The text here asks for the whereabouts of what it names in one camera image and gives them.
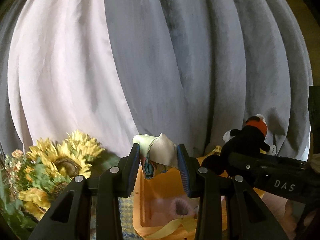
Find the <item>flower bouquet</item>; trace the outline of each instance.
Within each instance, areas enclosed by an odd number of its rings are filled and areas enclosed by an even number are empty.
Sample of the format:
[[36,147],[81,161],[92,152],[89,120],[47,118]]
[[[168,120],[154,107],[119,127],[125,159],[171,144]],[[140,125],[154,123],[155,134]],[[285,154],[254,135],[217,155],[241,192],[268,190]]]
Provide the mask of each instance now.
[[51,203],[77,175],[89,178],[92,162],[104,149],[80,131],[61,144],[40,139],[25,155],[5,159],[0,172],[0,212],[21,239],[27,239]]

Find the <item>plush animal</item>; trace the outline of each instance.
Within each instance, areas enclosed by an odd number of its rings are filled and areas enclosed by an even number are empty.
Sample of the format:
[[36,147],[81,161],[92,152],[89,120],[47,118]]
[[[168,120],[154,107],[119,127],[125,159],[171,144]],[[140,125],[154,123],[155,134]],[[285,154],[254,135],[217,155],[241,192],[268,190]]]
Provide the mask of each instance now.
[[204,159],[202,167],[221,175],[228,164],[228,157],[232,152],[255,157],[260,154],[260,149],[269,155],[276,154],[276,146],[265,143],[268,127],[263,115],[251,116],[241,129],[233,129],[223,136],[226,142],[219,155],[210,155]]

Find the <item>metal pin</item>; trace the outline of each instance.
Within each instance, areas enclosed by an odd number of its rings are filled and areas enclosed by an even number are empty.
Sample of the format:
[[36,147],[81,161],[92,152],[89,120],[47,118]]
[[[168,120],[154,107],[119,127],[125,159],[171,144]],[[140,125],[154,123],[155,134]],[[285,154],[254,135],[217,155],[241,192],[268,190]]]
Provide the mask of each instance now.
[[235,176],[235,180],[236,180],[237,182],[242,182],[242,181],[243,181],[243,177],[240,176],[240,175],[236,175],[236,176]]
[[110,169],[110,172],[111,173],[117,173],[117,172],[119,172],[119,168],[118,167],[112,167],[111,169]]
[[208,172],[208,169],[205,168],[205,167],[200,167],[200,168],[198,169],[198,171],[199,171],[200,173],[202,173],[202,174],[205,174],[205,173]]
[[81,175],[78,175],[75,177],[75,182],[81,182],[83,181],[83,177]]

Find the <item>gray curtain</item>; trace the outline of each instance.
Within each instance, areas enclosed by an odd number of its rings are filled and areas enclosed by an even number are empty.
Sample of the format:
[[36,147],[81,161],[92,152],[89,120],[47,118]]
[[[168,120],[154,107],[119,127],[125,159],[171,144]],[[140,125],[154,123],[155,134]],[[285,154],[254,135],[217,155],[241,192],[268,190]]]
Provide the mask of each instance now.
[[26,0],[13,0],[0,20],[0,152],[4,158],[22,143],[13,125],[8,99],[8,56],[15,24]]
[[105,0],[121,85],[139,133],[200,156],[263,114],[266,142],[300,158],[311,68],[285,0]]

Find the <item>yellow ribbon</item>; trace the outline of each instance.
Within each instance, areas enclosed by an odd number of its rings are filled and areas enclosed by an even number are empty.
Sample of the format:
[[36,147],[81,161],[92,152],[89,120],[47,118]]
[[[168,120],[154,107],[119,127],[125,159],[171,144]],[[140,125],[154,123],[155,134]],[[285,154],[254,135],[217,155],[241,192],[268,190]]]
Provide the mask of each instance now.
[[166,224],[163,228],[156,231],[155,233],[145,236],[144,239],[161,239],[168,235],[171,235],[174,231],[178,229],[180,225],[183,225],[184,229],[190,233],[194,230],[196,230],[197,223],[194,218],[178,218],[175,220],[170,221],[168,224]]

